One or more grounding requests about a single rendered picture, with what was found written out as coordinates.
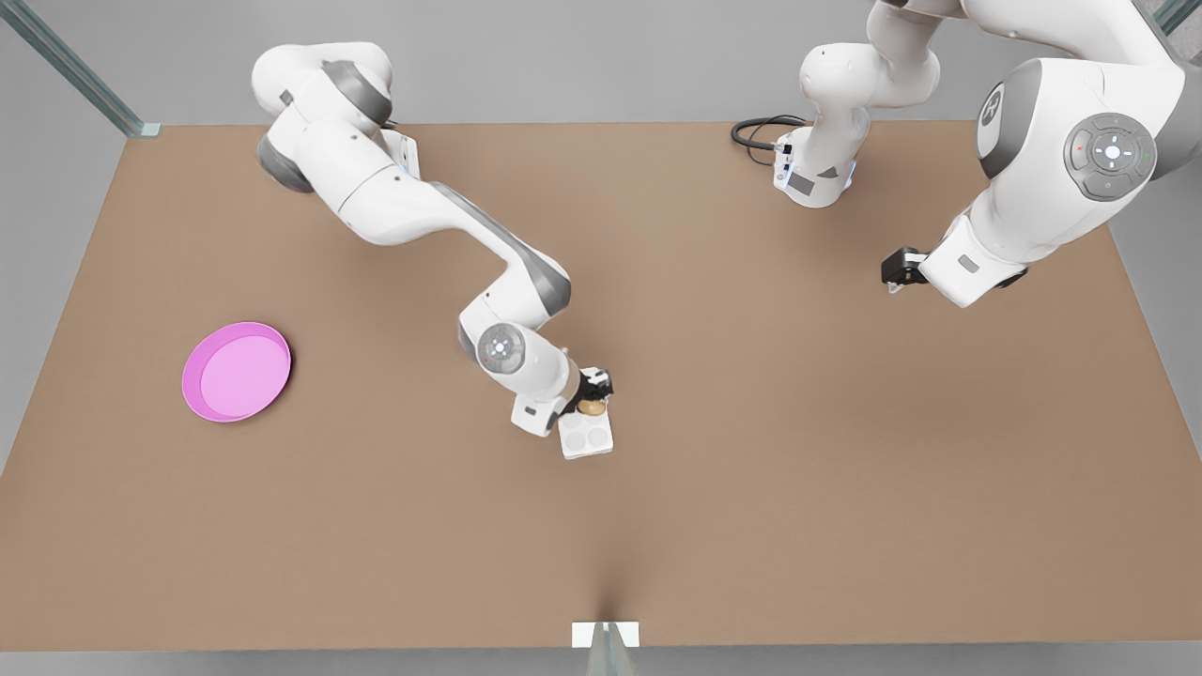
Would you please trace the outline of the white egg box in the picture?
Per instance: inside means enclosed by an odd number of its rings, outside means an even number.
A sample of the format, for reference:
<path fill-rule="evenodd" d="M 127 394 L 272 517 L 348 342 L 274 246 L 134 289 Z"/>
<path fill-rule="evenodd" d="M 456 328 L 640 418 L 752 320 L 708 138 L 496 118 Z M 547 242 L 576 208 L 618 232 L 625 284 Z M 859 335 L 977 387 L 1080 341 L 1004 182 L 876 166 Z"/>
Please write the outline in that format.
<path fill-rule="evenodd" d="M 557 420 L 563 457 L 577 459 L 609 453 L 614 447 L 609 413 L 599 419 L 581 413 L 565 413 Z"/>

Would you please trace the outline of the pink round plate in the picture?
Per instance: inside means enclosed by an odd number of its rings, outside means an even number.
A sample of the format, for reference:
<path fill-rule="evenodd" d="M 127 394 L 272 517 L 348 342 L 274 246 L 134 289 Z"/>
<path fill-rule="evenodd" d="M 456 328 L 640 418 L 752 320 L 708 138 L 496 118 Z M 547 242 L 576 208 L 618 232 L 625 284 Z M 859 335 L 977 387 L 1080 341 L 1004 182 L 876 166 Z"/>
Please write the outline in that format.
<path fill-rule="evenodd" d="M 231 423 L 270 407 L 288 381 L 284 336 L 257 322 L 216 330 L 194 348 L 183 368 L 183 398 L 201 419 Z"/>

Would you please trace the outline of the silver frame post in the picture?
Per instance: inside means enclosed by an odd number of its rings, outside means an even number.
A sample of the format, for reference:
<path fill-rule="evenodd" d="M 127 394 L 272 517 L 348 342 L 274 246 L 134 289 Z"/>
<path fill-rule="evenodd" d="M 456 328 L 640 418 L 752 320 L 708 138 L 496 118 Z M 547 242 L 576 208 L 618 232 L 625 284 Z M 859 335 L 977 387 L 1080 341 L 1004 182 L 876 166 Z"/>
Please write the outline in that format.
<path fill-rule="evenodd" d="M 156 138 L 162 132 L 162 124 L 135 113 L 24 0 L 0 0 L 0 19 L 127 138 Z"/>
<path fill-rule="evenodd" d="M 637 676 L 630 647 L 639 647 L 639 622 L 575 622 L 575 650 L 588 650 L 585 676 Z"/>
<path fill-rule="evenodd" d="M 1202 0 L 1159 0 L 1153 18 L 1160 30 L 1171 36 L 1200 8 L 1202 8 Z"/>

